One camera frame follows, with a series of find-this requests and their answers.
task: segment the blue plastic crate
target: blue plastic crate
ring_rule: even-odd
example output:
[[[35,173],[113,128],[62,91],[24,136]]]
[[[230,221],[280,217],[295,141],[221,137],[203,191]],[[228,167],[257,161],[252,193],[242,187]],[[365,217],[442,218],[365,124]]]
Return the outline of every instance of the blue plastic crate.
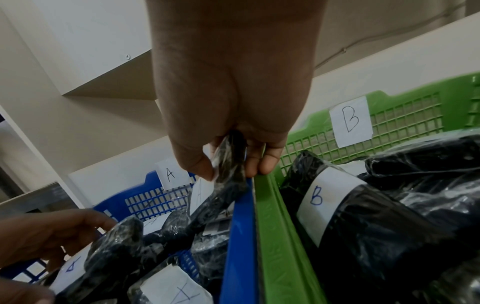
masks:
[[[97,206],[95,210],[121,221],[136,215],[145,221],[172,212],[187,205],[187,196],[196,177],[189,173],[190,185],[164,191],[155,171],[146,175],[145,183],[118,193]],[[188,250],[178,253],[180,267],[194,280],[199,273]],[[0,276],[33,283],[47,272],[42,260],[30,260],[0,269]],[[250,191],[235,202],[228,255],[220,295],[220,303],[257,303],[257,240],[255,231],[255,207]]]

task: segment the cable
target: cable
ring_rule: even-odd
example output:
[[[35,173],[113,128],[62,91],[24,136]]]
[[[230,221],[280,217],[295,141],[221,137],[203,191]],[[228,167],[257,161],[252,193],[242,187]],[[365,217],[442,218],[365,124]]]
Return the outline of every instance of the cable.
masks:
[[[396,30],[393,30],[393,31],[390,31],[390,32],[387,32],[387,33],[383,33],[383,34],[379,34],[379,35],[375,35],[375,36],[370,36],[370,37],[366,37],[366,38],[362,38],[360,40],[357,40],[355,42],[353,42],[352,44],[346,46],[346,47],[343,47],[340,51],[336,52],[335,54],[331,55],[330,57],[328,57],[327,59],[323,60],[322,62],[320,62],[319,64],[317,64],[315,66],[315,70],[317,70],[318,68],[320,68],[321,66],[325,65],[327,62],[335,59],[336,57],[340,56],[341,54],[344,54],[347,52],[347,50],[357,46],[357,45],[360,45],[362,43],[366,43],[366,42],[373,42],[373,41],[377,41],[377,40],[381,40],[381,39],[385,39],[385,38],[389,38],[389,37],[392,37],[392,36],[397,36],[397,35],[401,35],[401,34],[406,34],[408,32],[411,32],[411,31],[414,31],[414,30],[417,30],[419,28],[422,28],[442,17],[448,17],[450,16],[453,12],[455,12],[456,10],[464,7],[466,4],[465,2],[462,2],[454,7],[451,7],[451,8],[448,8],[446,9],[445,11],[443,11],[442,13],[438,14],[438,15],[435,15],[427,20],[424,20],[420,23],[417,23],[417,24],[414,24],[414,25],[411,25],[411,26],[407,26],[407,27],[404,27],[404,28],[400,28],[400,29],[396,29]]]

